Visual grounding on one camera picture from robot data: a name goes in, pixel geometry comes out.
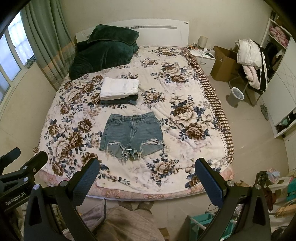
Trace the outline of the white puffer jacket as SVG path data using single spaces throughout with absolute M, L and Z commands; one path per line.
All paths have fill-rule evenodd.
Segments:
M 245 66 L 253 66 L 256 70 L 262 67 L 260 47 L 251 39 L 239 39 L 236 62 Z

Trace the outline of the small table lamp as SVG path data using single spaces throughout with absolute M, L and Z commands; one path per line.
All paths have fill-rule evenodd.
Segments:
M 198 39 L 198 48 L 204 49 L 206 47 L 208 38 L 205 36 L 200 36 Z

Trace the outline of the white wardrobe shelf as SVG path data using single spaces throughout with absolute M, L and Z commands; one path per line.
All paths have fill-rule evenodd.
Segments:
M 284 47 L 269 31 L 269 27 L 280 27 L 287 36 L 288 46 Z M 267 90 L 262 95 L 262 101 L 267 107 L 269 121 L 274 137 L 284 135 L 295 125 L 295 118 L 289 120 L 295 111 L 295 40 L 291 33 L 276 21 L 269 19 L 262 47 L 274 44 L 278 52 L 275 54 L 277 62 L 271 67 L 272 75 L 269 78 Z

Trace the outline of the dark green velvet blanket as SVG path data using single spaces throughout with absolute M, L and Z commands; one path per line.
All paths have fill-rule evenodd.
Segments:
M 69 78 L 76 80 L 87 73 L 130 63 L 138 51 L 138 37 L 139 32 L 129 28 L 96 26 L 88 40 L 77 43 Z

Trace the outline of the blue denim shorts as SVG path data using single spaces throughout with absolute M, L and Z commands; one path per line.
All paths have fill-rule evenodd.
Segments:
M 154 112 L 124 116 L 111 114 L 101 137 L 101 151 L 121 162 L 141 158 L 165 147 L 161 125 Z

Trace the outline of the dark green folded pants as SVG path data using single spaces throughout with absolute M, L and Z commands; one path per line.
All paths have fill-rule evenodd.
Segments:
M 114 100 L 101 100 L 102 105 L 119 105 L 119 104 L 130 104 L 136 105 L 138 100 L 138 95 L 129 95 L 125 98 L 114 99 Z

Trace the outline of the operator quilted trousers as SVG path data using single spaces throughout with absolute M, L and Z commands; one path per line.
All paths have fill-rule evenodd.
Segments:
M 142 201 L 136 209 L 119 201 L 108 209 L 106 200 L 81 215 L 96 240 L 164 240 L 151 208 L 153 201 Z

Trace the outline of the grey waste bin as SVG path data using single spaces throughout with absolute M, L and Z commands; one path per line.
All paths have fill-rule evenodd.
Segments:
M 239 102 L 243 100 L 244 100 L 243 92 L 237 87 L 231 88 L 231 92 L 227 97 L 228 104 L 235 108 L 239 104 Z

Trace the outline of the pink clothes on shelf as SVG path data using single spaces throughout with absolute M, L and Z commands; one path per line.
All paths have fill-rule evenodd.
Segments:
M 276 27 L 269 27 L 270 34 L 278 40 L 279 43 L 281 43 L 284 47 L 288 46 L 288 39 L 284 31 L 276 26 Z

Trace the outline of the green curtain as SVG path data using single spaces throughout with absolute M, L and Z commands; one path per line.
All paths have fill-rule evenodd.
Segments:
M 30 1 L 21 10 L 21 19 L 37 64 L 58 90 L 75 57 L 61 2 Z

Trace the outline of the floral bed quilt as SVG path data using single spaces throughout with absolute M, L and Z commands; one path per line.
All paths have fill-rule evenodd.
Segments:
M 233 140 L 215 89 L 181 47 L 140 47 L 126 65 L 66 77 L 42 128 L 48 155 L 39 177 L 68 181 L 96 158 L 89 196 L 169 199 L 203 191 L 194 164 L 203 158 L 232 179 Z

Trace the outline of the white nightstand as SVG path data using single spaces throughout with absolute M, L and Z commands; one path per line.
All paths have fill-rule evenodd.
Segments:
M 205 75 L 209 76 L 216 61 L 214 55 L 203 49 L 189 49 L 189 52 L 196 58 Z

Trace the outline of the brown cardboard box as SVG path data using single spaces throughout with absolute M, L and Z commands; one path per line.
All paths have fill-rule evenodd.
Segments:
M 228 82 L 238 76 L 240 64 L 236 62 L 237 53 L 219 46 L 215 46 L 216 61 L 211 70 L 211 76 L 214 80 Z

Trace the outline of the window with white frame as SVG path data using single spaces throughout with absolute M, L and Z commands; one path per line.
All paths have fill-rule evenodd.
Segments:
M 1 36 L 1 101 L 36 61 L 18 13 Z

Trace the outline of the white bed headboard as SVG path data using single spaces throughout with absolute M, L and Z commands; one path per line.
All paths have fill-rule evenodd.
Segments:
M 109 23 L 109 26 L 129 28 L 139 32 L 138 46 L 186 47 L 189 40 L 187 21 L 170 19 L 134 19 Z

